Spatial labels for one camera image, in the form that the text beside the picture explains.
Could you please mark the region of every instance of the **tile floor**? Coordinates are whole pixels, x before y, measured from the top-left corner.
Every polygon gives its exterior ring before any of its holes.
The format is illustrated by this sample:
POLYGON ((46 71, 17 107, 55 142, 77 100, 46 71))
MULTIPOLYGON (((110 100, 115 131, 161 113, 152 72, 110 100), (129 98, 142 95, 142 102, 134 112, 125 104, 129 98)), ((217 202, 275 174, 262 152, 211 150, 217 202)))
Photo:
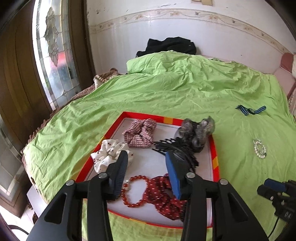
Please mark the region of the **tile floor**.
MULTIPOLYGON (((5 208, 1 206, 0 206, 0 213, 8 225, 19 226, 25 231, 27 231, 28 233, 30 233, 31 229, 34 226, 33 220, 32 220, 34 210, 30 210, 28 209, 28 207, 25 209, 25 212, 23 213, 21 218, 14 216, 13 214, 8 212, 5 208)), ((20 241, 25 241, 27 239, 27 235, 22 231, 13 230, 13 232, 20 241)))

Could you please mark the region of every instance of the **green duvet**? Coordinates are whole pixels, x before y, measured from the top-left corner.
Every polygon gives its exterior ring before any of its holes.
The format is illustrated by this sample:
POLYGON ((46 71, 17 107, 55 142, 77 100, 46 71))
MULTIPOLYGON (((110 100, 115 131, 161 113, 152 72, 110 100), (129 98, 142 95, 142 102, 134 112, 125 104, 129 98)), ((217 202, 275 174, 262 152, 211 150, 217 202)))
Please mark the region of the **green duvet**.
MULTIPOLYGON (((129 60, 127 68, 127 75, 112 78, 63 108, 25 148, 28 169, 43 197, 49 202, 68 179, 77 177, 123 111, 195 121, 210 115, 216 122, 220 176, 230 181, 269 234, 276 220, 274 208, 257 195, 257 187, 267 178, 296 179, 296 125, 277 79, 242 64, 171 51, 129 60), (239 104, 267 109, 245 116, 235 109, 239 104), (255 155, 254 138, 265 145, 265 159, 255 155)), ((181 237, 181 230, 109 216, 115 241, 181 237)), ((279 223, 271 240, 282 227, 279 223)))

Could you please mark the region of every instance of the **chair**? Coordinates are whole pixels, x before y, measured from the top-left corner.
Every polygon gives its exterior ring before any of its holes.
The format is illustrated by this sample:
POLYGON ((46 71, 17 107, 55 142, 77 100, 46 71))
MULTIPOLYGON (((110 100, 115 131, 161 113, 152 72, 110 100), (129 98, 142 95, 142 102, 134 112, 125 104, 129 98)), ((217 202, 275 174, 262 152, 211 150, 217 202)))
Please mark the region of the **chair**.
POLYGON ((0 237, 1 241, 20 241, 17 236, 11 231, 12 229, 18 229, 29 235, 28 232, 15 225, 8 225, 2 215, 0 214, 0 237))

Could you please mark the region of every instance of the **red polka dot scrunchie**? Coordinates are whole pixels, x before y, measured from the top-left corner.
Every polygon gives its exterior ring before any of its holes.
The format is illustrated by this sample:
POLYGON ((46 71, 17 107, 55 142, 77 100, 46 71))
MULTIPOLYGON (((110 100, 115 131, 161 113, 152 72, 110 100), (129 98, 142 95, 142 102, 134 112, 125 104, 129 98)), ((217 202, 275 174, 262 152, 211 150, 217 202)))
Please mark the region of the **red polka dot scrunchie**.
POLYGON ((168 174, 158 176, 148 181, 148 187, 143 193, 143 199, 147 203, 155 205, 157 211, 163 216, 177 220, 185 209, 187 201, 180 201, 174 196, 171 198, 165 190, 172 190, 168 174))

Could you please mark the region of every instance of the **white wall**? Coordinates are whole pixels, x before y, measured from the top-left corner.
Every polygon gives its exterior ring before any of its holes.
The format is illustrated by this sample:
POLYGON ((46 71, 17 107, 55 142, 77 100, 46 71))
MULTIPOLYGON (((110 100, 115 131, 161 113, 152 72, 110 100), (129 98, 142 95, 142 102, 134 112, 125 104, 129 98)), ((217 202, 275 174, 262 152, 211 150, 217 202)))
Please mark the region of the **white wall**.
POLYGON ((264 0, 213 0, 214 6, 191 0, 87 0, 89 25, 119 16, 151 9, 183 8, 215 12, 244 21, 269 34, 289 51, 296 52, 296 41, 276 11, 264 0))
POLYGON ((91 34, 97 73, 114 67, 126 73, 126 62, 145 50, 147 40, 168 36, 191 39, 204 56, 245 64, 263 73, 274 73, 282 53, 261 39, 235 28, 192 19, 139 21, 91 34))

